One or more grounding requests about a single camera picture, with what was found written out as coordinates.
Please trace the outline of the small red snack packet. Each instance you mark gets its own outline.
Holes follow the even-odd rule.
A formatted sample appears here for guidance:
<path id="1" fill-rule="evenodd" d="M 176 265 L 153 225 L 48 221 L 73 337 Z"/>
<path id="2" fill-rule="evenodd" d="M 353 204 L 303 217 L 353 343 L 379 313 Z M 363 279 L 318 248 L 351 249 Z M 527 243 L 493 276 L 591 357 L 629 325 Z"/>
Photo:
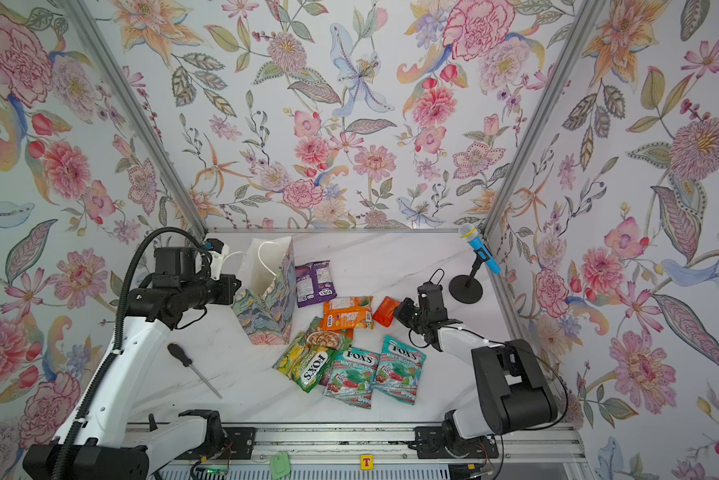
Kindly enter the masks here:
<path id="1" fill-rule="evenodd" d="M 385 297 L 385 299 L 381 301 L 381 305 L 373 312 L 373 321 L 383 327 L 391 327 L 391 324 L 395 321 L 395 310 L 397 310 L 399 305 L 401 305 L 401 302 L 389 296 Z"/>

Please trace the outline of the orange snack packet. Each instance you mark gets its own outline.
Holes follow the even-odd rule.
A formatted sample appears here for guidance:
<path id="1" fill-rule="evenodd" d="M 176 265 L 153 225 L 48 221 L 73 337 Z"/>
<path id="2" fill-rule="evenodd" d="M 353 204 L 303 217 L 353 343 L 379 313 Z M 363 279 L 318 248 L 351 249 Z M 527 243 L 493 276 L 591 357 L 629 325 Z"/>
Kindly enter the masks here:
<path id="1" fill-rule="evenodd" d="M 320 329 L 326 331 L 373 328 L 373 296 L 337 297 L 323 303 Z"/>

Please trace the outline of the green noodle snack packet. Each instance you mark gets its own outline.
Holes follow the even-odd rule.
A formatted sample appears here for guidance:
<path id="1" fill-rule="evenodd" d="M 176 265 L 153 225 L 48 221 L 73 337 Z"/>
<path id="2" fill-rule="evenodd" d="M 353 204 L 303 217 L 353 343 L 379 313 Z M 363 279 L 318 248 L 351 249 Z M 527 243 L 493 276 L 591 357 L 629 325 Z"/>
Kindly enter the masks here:
<path id="1" fill-rule="evenodd" d="M 321 317 L 315 317 L 306 330 L 305 339 L 307 345 L 325 347 L 335 351 L 347 350 L 353 340 L 351 329 L 326 330 L 320 326 Z"/>

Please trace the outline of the floral white paper bag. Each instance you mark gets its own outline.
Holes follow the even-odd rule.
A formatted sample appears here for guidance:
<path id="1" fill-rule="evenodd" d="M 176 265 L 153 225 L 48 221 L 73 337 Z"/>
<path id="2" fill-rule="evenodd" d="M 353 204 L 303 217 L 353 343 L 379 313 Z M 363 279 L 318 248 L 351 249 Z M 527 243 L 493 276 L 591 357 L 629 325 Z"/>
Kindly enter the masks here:
<path id="1" fill-rule="evenodd" d="M 232 311 L 251 344 L 289 344 L 296 309 L 292 238 L 253 239 L 237 279 Z"/>

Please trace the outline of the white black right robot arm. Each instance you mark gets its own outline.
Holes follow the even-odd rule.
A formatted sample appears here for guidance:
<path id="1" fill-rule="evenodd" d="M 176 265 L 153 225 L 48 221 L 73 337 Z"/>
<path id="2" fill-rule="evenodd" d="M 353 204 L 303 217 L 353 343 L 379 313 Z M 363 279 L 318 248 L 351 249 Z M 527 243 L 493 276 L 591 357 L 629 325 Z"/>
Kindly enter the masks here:
<path id="1" fill-rule="evenodd" d="M 425 282 L 417 300 L 407 298 L 393 315 L 439 352 L 473 368 L 477 398 L 445 414 L 443 438 L 453 454 L 491 436 L 553 426 L 561 420 L 559 402 L 541 370 L 541 360 L 525 340 L 490 340 L 451 318 L 443 288 Z"/>

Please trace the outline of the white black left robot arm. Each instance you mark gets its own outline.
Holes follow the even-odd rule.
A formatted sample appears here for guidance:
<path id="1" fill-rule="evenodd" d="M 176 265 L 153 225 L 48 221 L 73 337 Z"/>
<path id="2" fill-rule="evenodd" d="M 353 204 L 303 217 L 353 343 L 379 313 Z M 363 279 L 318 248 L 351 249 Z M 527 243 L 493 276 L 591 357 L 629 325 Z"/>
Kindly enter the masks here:
<path id="1" fill-rule="evenodd" d="M 113 336 L 79 404 L 45 445 L 23 459 L 32 479 L 146 479 L 187 453 L 207 460 L 231 442 L 215 410 L 193 409 L 139 441 L 126 441 L 128 418 L 157 354 L 192 361 L 167 342 L 190 310 L 229 306 L 241 283 L 222 271 L 231 252 L 222 241 L 199 241 L 161 227 L 136 248 L 124 274 Z"/>

